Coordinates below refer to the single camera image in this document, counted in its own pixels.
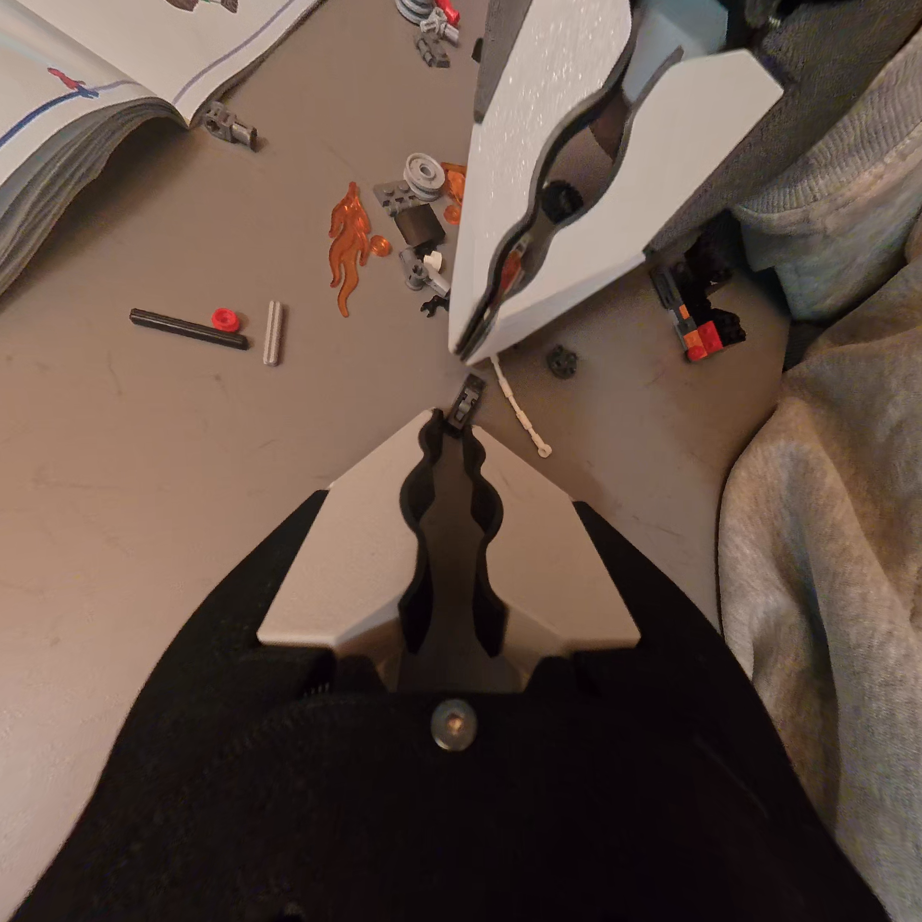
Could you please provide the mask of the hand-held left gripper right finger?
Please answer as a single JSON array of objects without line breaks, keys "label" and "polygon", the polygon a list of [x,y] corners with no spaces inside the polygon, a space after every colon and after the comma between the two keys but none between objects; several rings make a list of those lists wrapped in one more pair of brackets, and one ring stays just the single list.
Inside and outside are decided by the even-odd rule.
[{"label": "hand-held left gripper right finger", "polygon": [[524,689],[545,659],[634,649],[640,630],[570,496],[478,425],[463,462],[481,530],[471,610],[488,657]]}]

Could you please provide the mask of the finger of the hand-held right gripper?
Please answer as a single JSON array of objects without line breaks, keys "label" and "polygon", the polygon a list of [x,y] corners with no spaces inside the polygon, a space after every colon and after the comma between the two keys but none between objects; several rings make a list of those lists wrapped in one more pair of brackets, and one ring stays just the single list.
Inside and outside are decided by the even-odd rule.
[{"label": "finger of the hand-held right gripper", "polygon": [[[632,16],[630,58],[613,88],[560,150],[619,92],[638,31]],[[458,358],[473,364],[504,351],[639,267],[654,237],[782,93],[750,51],[684,58],[677,45],[628,109],[618,154],[598,195],[537,248],[522,283],[504,295],[497,291],[490,302],[493,326],[472,357]],[[546,179],[538,189],[536,218],[513,247],[536,223]]]},{"label": "finger of the hand-held right gripper", "polygon": [[631,51],[628,1],[490,2],[457,233],[448,345],[472,357],[494,322],[503,263],[537,213],[566,140]]}]

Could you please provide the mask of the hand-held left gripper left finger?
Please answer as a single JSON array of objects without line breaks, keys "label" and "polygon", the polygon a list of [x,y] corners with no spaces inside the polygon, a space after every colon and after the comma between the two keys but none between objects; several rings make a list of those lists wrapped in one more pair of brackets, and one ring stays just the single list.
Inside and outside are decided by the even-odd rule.
[{"label": "hand-held left gripper left finger", "polygon": [[260,644],[365,657],[390,692],[432,619],[421,519],[434,500],[444,414],[425,410],[323,491],[257,631]]}]

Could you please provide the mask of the small dark lego piece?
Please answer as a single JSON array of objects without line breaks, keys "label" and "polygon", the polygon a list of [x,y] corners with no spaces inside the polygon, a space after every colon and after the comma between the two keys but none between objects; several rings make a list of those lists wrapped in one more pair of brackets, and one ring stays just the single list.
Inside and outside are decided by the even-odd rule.
[{"label": "small dark lego piece", "polygon": [[445,414],[444,426],[448,434],[461,438],[476,416],[486,386],[478,375],[467,375],[451,409]]}]

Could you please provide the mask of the person's right forearm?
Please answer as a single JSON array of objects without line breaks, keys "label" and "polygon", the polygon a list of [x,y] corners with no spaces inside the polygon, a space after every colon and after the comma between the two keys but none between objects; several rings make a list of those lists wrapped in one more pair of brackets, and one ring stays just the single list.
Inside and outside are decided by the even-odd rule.
[{"label": "person's right forearm", "polygon": [[921,255],[921,30],[824,136],[733,207],[750,268],[828,326]]}]

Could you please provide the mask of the black lego gear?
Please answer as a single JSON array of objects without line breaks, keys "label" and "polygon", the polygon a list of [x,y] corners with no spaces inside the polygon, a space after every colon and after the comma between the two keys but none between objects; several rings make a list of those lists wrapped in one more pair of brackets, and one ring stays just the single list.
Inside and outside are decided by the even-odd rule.
[{"label": "black lego gear", "polygon": [[564,223],[583,207],[579,190],[566,180],[549,181],[542,189],[540,206],[552,225]]}]

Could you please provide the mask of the dark grey lego plate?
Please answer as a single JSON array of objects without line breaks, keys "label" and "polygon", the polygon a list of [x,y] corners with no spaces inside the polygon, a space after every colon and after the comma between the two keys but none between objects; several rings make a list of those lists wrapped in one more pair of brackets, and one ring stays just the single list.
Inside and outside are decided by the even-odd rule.
[{"label": "dark grey lego plate", "polygon": [[373,194],[390,218],[395,218],[399,213],[411,207],[425,204],[425,201],[405,180],[377,183],[373,187]]}]

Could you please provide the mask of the dark lego slope brick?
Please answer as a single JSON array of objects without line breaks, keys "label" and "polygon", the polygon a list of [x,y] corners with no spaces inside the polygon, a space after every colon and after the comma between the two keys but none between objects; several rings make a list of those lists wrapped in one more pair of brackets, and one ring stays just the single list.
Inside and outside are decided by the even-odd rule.
[{"label": "dark lego slope brick", "polygon": [[399,211],[394,222],[407,247],[438,246],[445,240],[444,227],[429,204]]}]

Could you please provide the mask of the partly built lego model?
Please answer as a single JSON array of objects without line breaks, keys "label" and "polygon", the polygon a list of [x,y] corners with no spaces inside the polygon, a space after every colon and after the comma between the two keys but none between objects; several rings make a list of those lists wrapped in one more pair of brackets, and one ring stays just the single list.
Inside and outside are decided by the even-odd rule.
[{"label": "partly built lego model", "polygon": [[706,236],[674,262],[650,271],[654,291],[688,363],[700,363],[746,341],[740,317],[712,303],[712,296],[732,279],[730,264]]}]

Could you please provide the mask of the grey lego pin connector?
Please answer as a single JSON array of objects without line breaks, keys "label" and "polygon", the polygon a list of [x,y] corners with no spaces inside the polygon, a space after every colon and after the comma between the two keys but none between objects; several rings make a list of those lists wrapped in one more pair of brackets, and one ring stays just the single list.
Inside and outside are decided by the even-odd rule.
[{"label": "grey lego pin connector", "polygon": [[451,290],[450,281],[442,272],[440,274],[431,273],[423,264],[423,256],[418,255],[411,247],[400,252],[399,260],[404,271],[405,283],[413,291],[421,291],[424,287],[429,287],[438,295],[448,295]]}]

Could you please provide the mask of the orange lego flame piece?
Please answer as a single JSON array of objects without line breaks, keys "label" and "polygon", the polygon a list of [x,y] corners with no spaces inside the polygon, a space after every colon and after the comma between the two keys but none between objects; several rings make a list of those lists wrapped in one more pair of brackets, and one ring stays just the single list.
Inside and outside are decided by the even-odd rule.
[{"label": "orange lego flame piece", "polygon": [[371,254],[371,221],[354,181],[331,211],[328,236],[330,287],[338,291],[340,316],[348,318],[349,297],[359,284],[360,267],[367,264]]}]

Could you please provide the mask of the black lego axle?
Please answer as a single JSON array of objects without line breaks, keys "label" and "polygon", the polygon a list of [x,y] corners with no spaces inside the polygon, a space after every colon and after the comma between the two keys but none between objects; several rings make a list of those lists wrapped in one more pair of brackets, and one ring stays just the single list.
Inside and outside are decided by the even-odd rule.
[{"label": "black lego axle", "polygon": [[247,352],[249,340],[236,331],[225,331],[192,321],[160,315],[133,308],[129,312],[129,321],[136,327],[155,330],[185,339],[220,345],[239,352]]}]

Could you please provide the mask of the lego instruction booklet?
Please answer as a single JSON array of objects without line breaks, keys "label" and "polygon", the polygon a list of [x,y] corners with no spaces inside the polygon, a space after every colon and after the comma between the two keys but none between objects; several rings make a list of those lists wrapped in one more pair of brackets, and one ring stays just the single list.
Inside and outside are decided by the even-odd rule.
[{"label": "lego instruction booklet", "polygon": [[3,1],[1,291],[142,123],[190,128],[316,1]]}]

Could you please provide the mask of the grey sweatshirt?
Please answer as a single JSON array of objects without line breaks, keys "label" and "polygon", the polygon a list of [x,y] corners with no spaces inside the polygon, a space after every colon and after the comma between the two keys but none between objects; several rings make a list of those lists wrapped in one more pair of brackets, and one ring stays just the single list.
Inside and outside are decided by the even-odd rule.
[{"label": "grey sweatshirt", "polygon": [[921,916],[921,260],[784,374],[729,475],[724,638],[826,829]]}]

